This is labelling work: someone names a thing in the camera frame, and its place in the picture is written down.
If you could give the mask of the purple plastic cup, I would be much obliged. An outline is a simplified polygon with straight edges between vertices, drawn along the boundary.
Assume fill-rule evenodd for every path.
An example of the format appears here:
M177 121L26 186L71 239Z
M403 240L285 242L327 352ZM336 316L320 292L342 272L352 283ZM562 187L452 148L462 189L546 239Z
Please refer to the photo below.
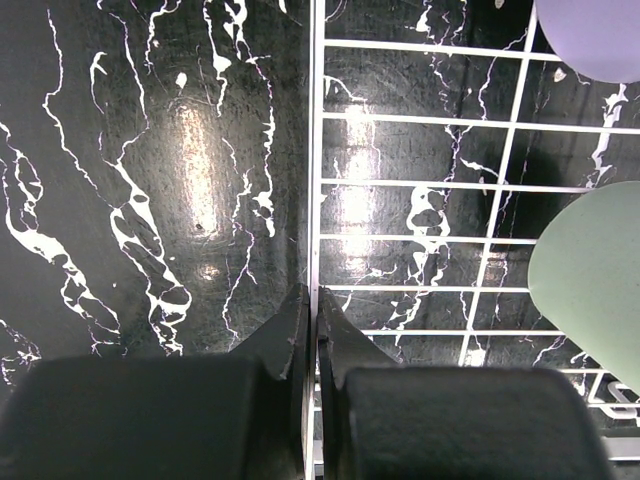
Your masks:
M537 0L538 22L554 53L588 78L639 80L639 2Z

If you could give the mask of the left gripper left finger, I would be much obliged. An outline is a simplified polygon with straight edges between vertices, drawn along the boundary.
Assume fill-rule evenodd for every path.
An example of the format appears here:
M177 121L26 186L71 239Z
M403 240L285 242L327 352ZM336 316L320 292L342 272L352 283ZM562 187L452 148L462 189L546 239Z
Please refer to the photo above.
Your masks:
M5 479L301 479L309 295L233 350L35 367L1 418Z

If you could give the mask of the white wire dish rack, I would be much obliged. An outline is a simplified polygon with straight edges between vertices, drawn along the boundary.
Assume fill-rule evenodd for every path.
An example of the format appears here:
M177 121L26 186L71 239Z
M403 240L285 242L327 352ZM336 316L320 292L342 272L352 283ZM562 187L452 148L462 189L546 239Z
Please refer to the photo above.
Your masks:
M639 176L639 86L554 54L531 1L311 5L309 283L404 364L562 371L639 475L639 397L534 306L547 224Z

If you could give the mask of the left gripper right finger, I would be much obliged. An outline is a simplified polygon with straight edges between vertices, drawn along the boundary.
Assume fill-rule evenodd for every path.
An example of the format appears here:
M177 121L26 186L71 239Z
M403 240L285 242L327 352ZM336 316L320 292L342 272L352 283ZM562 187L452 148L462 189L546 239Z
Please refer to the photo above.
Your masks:
M609 479L570 382L545 369L397 363L318 297L328 479Z

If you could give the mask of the green plastic cup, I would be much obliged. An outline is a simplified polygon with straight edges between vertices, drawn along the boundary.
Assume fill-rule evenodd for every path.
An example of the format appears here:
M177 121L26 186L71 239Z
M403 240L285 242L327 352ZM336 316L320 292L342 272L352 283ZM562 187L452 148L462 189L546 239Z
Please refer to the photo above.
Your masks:
M601 367L639 389L639 184L596 188L536 241L527 273L536 309Z

